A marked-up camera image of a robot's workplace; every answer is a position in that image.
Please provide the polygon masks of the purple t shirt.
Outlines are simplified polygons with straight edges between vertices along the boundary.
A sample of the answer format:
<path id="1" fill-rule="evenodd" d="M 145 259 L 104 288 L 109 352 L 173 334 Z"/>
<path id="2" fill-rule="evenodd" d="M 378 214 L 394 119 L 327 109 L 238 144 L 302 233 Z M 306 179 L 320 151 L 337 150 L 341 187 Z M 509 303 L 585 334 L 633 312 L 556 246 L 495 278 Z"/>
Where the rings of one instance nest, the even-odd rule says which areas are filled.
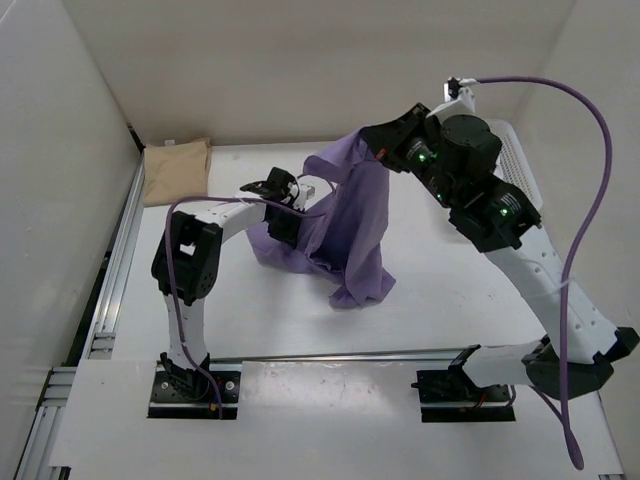
<path id="1" fill-rule="evenodd" d="M 395 285 L 381 253 L 389 219 L 390 172 L 356 130 L 307 157 L 302 173 L 330 182 L 336 190 L 308 210 L 296 247 L 271 238 L 265 223 L 250 227 L 246 234 L 256 259 L 333 281 L 338 288 L 329 304 L 336 309 L 383 301 Z"/>

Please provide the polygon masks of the beige t shirt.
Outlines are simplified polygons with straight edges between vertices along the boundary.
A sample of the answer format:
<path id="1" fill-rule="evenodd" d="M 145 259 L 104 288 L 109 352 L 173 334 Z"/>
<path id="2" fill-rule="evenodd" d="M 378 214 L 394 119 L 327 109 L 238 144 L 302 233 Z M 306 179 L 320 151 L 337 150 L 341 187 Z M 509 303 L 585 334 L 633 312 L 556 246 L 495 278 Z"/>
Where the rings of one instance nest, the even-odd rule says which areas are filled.
<path id="1" fill-rule="evenodd" d="M 148 145 L 144 150 L 145 207 L 169 205 L 183 197 L 206 196 L 210 139 L 184 144 Z"/>

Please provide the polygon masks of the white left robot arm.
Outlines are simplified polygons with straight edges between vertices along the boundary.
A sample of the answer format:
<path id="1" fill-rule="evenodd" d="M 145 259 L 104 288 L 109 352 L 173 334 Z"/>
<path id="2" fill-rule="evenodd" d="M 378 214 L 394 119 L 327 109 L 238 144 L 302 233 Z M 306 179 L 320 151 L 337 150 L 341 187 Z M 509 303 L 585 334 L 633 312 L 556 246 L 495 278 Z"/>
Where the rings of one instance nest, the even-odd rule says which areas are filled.
<path id="1" fill-rule="evenodd" d="M 204 340 L 204 302 L 216 283 L 223 244 L 249 227 L 266 222 L 286 241 L 297 236 L 306 212 L 303 200 L 294 203 L 229 199 L 190 214 L 172 207 L 152 262 L 168 309 L 170 346 L 161 355 L 166 371 L 176 375 L 175 388 L 188 400 L 206 395 L 210 377 Z"/>

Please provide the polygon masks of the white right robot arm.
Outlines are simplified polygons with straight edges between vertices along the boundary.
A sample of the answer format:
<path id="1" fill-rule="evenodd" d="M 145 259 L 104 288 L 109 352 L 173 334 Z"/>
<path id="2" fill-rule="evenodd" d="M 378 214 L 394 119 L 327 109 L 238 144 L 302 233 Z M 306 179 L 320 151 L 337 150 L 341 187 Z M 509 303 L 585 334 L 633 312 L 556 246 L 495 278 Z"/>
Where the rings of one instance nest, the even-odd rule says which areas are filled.
<path id="1" fill-rule="evenodd" d="M 602 388 L 639 335 L 614 325 L 578 285 L 562 280 L 539 211 L 494 173 L 502 142 L 489 125 L 470 114 L 440 120 L 416 104 L 360 135 L 383 166 L 413 174 L 448 210 L 450 223 L 509 279 L 545 331 L 530 343 L 465 349 L 438 374 L 440 384 L 464 400 L 497 385 L 528 385 L 557 399 L 562 375 L 569 398 Z"/>

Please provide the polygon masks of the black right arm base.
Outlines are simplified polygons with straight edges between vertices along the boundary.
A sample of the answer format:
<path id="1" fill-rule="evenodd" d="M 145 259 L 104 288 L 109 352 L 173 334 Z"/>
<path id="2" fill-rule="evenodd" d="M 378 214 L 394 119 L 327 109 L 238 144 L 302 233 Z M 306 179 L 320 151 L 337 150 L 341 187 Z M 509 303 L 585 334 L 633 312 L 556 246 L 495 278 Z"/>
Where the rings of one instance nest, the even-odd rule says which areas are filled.
<path id="1" fill-rule="evenodd" d="M 422 423 L 516 421 L 513 387 L 505 384 L 477 387 L 457 366 L 419 369 L 411 387 L 418 392 Z"/>

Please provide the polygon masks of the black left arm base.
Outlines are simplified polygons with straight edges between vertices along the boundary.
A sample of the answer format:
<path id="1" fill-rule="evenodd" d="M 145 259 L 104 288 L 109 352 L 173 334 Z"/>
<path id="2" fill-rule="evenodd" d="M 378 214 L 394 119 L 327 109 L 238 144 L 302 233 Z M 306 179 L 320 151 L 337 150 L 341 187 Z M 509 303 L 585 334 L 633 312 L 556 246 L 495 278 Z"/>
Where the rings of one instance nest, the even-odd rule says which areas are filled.
<path id="1" fill-rule="evenodd" d="M 163 352 L 157 362 L 147 408 L 150 419 L 236 420 L 241 390 L 240 363 L 210 362 L 209 376 L 175 366 Z"/>

